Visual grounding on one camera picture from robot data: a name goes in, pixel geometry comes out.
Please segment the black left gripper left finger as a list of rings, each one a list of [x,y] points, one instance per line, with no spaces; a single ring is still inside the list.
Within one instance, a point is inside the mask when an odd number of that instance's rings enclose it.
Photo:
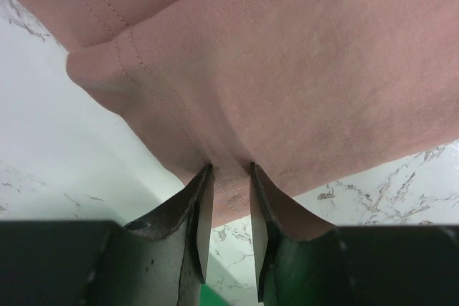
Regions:
[[[106,220],[1,223],[3,305],[198,305],[214,173],[121,226]]]

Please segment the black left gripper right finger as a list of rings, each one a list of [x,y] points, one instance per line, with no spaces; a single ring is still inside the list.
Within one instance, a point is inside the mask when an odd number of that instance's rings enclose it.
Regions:
[[[250,166],[257,298],[264,305],[456,305],[458,228],[336,226]]]

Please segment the pink printed t-shirt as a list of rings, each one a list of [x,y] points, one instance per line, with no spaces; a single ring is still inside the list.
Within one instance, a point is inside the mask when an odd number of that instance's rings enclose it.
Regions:
[[[458,138],[458,0],[17,0],[70,79],[183,182],[296,196]]]

